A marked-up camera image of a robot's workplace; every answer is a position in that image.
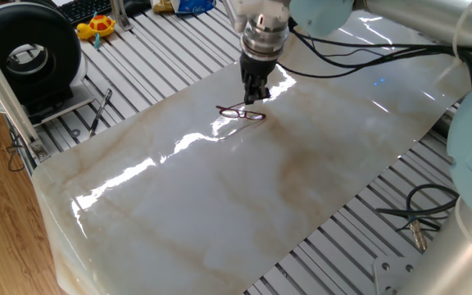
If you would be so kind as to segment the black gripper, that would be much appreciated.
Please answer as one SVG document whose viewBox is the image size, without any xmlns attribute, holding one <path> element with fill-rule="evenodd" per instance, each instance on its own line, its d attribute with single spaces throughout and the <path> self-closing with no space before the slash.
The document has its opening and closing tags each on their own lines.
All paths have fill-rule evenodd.
<svg viewBox="0 0 472 295">
<path fill-rule="evenodd" d="M 270 97 L 270 90 L 266 86 L 267 78 L 273 71 L 276 65 L 276 60 L 272 61 L 259 61 L 249 57 L 245 53 L 242 53 L 239 58 L 239 65 L 241 69 L 242 82 L 244 84 L 244 97 L 243 102 L 245 105 L 252 105 L 256 99 L 263 100 Z M 256 89 L 255 99 L 255 86 L 254 79 L 249 77 L 257 78 L 260 81 Z"/>
</svg>

